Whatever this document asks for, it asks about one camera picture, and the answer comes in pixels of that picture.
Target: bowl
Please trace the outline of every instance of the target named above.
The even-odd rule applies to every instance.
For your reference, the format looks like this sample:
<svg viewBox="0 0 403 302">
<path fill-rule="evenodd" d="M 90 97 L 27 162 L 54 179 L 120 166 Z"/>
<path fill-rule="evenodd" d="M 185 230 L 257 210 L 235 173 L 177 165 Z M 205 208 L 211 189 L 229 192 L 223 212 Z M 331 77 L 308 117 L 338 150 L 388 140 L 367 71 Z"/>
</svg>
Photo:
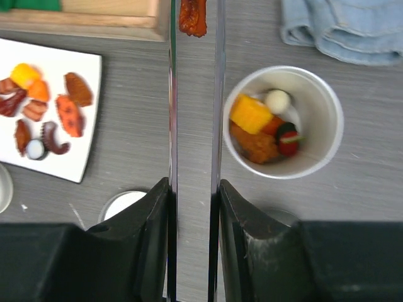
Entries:
<svg viewBox="0 0 403 302">
<path fill-rule="evenodd" d="M 272 89 L 292 97 L 288 121 L 304 137 L 293 157 L 278 162 L 255 164 L 242 156 L 229 133 L 232 105 L 240 93 L 264 96 Z M 229 94 L 223 116 L 223 136 L 232 156 L 249 171 L 272 179 L 295 179 L 323 168 L 336 154 L 344 129 L 344 115 L 333 89 L 317 75 L 292 66 L 267 67 L 243 79 Z"/>
<path fill-rule="evenodd" d="M 0 164 L 0 213 L 9 206 L 14 193 L 13 181 L 6 168 Z"/>
</svg>

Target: toy food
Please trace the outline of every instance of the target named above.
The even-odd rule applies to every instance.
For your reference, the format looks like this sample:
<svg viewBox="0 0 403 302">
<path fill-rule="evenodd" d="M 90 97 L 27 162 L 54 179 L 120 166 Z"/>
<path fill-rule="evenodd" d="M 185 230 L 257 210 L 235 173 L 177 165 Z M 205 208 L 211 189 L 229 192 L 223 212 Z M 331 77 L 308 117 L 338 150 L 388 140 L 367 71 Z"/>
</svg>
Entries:
<svg viewBox="0 0 403 302">
<path fill-rule="evenodd" d="M 57 124 L 53 121 L 47 121 L 42 125 L 42 142 L 44 146 L 57 155 L 62 155 L 67 153 L 70 150 L 70 143 L 63 143 L 59 145 L 55 141 L 55 131 L 57 128 Z"/>
<path fill-rule="evenodd" d="M 206 0 L 181 0 L 179 30 L 198 38 L 207 33 Z"/>
<path fill-rule="evenodd" d="M 289 107 L 291 98 L 287 92 L 275 89 L 267 94 L 264 103 L 274 115 L 281 115 Z"/>
<path fill-rule="evenodd" d="M 64 76 L 64 79 L 70 98 L 80 107 L 89 106 L 93 103 L 93 94 L 79 75 L 69 72 Z"/>
<path fill-rule="evenodd" d="M 71 137 L 82 137 L 84 118 L 75 102 L 66 95 L 59 95 L 56 99 L 56 107 L 63 129 Z"/>
<path fill-rule="evenodd" d="M 16 92 L 18 89 L 18 85 L 15 84 L 9 77 L 0 81 L 0 94 L 9 94 Z"/>
<path fill-rule="evenodd" d="M 287 122 L 277 129 L 276 141 L 280 154 L 291 157 L 298 152 L 299 141 L 302 137 L 298 134 L 293 123 Z"/>
<path fill-rule="evenodd" d="M 25 155 L 25 148 L 31 140 L 31 131 L 28 125 L 23 120 L 17 121 L 17 128 L 15 130 L 15 140 L 17 144 L 18 152 L 21 156 Z"/>
<path fill-rule="evenodd" d="M 45 81 L 37 79 L 28 88 L 28 96 L 38 101 L 49 102 L 49 89 Z"/>
<path fill-rule="evenodd" d="M 263 164 L 278 157 L 275 138 L 262 132 L 250 134 L 235 123 L 230 125 L 230 133 L 245 152 L 245 157 L 256 164 Z"/>
<path fill-rule="evenodd" d="M 276 115 L 274 118 L 271 119 L 271 121 L 269 121 L 266 124 L 266 126 L 263 127 L 263 129 L 261 131 L 267 135 L 275 136 L 278 127 L 280 127 L 280 125 L 282 125 L 284 123 L 285 123 L 285 121 L 283 121 L 281 118 L 279 118 Z"/>
<path fill-rule="evenodd" d="M 41 140 L 30 140 L 26 146 L 26 156 L 28 156 L 29 159 L 42 160 L 47 154 L 48 152 Z"/>
<path fill-rule="evenodd" d="M 23 115 L 25 115 L 30 120 L 40 121 L 47 110 L 47 103 L 43 103 L 33 99 L 28 105 L 24 106 Z"/>
<path fill-rule="evenodd" d="M 245 94 L 238 96 L 230 112 L 230 119 L 249 134 L 258 134 L 272 118 L 264 104 Z"/>
<path fill-rule="evenodd" d="M 27 90 L 35 80 L 41 78 L 40 73 L 26 63 L 18 64 L 10 75 L 11 80 L 22 89 Z"/>
<path fill-rule="evenodd" d="M 13 117 L 18 109 L 18 106 L 24 101 L 26 97 L 26 91 L 18 89 L 14 96 L 0 102 L 0 115 L 7 117 Z"/>
</svg>

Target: denim fabric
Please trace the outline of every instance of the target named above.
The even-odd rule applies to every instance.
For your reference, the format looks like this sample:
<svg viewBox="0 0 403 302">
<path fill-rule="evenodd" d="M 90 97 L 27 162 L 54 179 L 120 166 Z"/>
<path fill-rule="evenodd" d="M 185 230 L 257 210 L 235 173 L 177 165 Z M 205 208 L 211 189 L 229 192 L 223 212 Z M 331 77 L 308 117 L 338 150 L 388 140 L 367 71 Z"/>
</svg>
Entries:
<svg viewBox="0 0 403 302">
<path fill-rule="evenodd" d="M 403 0 L 282 0 L 281 38 L 361 65 L 403 61 Z"/>
</svg>

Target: gray wooden table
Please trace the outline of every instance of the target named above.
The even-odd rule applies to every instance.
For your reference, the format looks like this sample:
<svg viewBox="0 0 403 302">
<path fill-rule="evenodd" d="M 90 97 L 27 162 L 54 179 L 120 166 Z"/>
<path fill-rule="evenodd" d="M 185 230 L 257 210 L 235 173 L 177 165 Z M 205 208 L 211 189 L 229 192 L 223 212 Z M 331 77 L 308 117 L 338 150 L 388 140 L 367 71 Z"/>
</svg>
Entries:
<svg viewBox="0 0 403 302">
<path fill-rule="evenodd" d="M 178 299 L 207 300 L 215 3 L 208 35 L 178 36 Z M 346 117 L 341 148 L 321 171 L 274 181 L 243 169 L 223 148 L 223 173 L 247 199 L 316 220 L 402 220 L 403 68 L 348 65 L 280 41 L 279 0 L 227 3 L 225 96 L 262 67 L 294 65 L 323 77 Z M 116 193 L 151 187 L 167 176 L 167 44 L 0 31 L 0 37 L 98 53 L 103 83 L 98 124 L 82 184 L 7 165 L 15 193 L 1 222 L 97 223 Z M 219 301 L 224 286 L 219 278 Z"/>
</svg>

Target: wooden box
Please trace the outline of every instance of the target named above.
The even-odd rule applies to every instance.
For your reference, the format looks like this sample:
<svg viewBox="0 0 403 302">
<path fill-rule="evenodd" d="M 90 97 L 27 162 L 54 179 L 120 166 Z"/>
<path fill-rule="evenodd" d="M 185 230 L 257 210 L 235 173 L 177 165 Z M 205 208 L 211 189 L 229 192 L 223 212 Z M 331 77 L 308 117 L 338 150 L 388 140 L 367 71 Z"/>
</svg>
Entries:
<svg viewBox="0 0 403 302">
<path fill-rule="evenodd" d="M 12 9 L 0 13 L 0 29 L 164 41 L 171 0 L 61 0 L 62 11 Z"/>
</svg>

